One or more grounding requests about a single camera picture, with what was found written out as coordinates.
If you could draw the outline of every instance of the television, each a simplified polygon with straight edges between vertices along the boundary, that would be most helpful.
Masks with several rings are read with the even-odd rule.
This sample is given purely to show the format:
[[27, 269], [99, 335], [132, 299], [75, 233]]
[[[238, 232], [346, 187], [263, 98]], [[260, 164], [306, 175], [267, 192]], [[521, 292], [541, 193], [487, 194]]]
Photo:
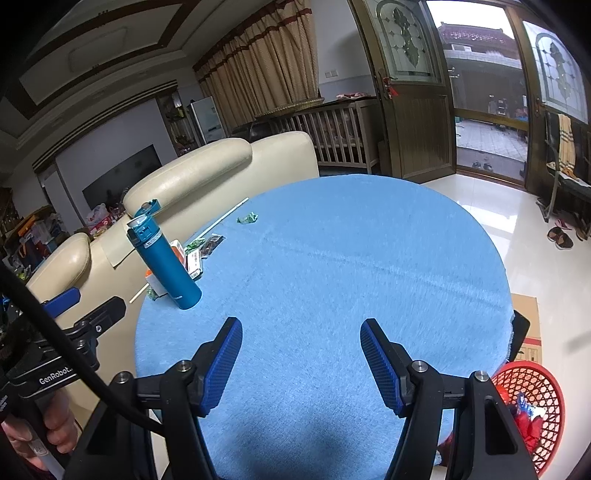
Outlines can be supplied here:
[[107, 208], [113, 207], [121, 202], [124, 190], [134, 186], [161, 166], [154, 145], [150, 145], [101, 175], [82, 190], [82, 194], [91, 210], [101, 203]]

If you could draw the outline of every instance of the sky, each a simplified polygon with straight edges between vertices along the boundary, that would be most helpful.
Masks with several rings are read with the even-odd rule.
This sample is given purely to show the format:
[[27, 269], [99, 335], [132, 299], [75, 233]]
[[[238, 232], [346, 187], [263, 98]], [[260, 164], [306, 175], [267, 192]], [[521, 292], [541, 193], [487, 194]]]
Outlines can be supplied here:
[[474, 27], [502, 28], [504, 34], [515, 38], [507, 15], [500, 7], [449, 0], [427, 1], [427, 5], [437, 27], [444, 22]]

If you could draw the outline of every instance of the slipper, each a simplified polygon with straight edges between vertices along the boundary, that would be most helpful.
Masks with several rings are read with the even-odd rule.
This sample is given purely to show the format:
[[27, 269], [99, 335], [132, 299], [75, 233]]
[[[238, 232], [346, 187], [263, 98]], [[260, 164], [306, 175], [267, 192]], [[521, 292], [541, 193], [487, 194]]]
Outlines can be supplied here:
[[556, 226], [559, 226], [562, 230], [572, 230], [572, 228], [569, 227], [568, 224], [564, 220], [562, 220], [562, 218], [557, 218], [554, 223], [556, 224]]
[[581, 240], [582, 242], [587, 240], [587, 234], [583, 232], [583, 230], [581, 230], [579, 227], [574, 227], [574, 231], [577, 233], [577, 238], [579, 240]]
[[556, 239], [556, 248], [558, 248], [558, 250], [570, 250], [573, 245], [573, 241], [564, 232], [562, 232]]
[[562, 229], [559, 226], [555, 226], [554, 228], [550, 229], [548, 235], [546, 236], [548, 237], [548, 240], [550, 240], [551, 242], [556, 242], [561, 233], [564, 233]]

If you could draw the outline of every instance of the railing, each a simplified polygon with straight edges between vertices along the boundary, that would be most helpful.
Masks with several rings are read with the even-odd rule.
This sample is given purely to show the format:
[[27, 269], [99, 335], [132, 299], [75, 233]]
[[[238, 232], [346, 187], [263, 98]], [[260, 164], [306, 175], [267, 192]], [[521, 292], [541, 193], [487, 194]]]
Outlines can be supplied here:
[[270, 120], [274, 134], [302, 131], [312, 138], [319, 166], [372, 173], [383, 139], [376, 99], [330, 103]]

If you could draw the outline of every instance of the blue clamp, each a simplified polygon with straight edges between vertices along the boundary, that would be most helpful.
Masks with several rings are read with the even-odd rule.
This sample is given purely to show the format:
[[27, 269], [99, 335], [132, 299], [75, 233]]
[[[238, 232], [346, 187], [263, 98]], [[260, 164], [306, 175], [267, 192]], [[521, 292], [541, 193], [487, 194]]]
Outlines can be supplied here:
[[42, 303], [45, 311], [53, 319], [58, 318], [66, 310], [72, 308], [80, 301], [80, 290], [76, 287], [72, 287], [66, 290], [64, 293], [60, 293], [58, 296], [51, 300], [44, 301]]

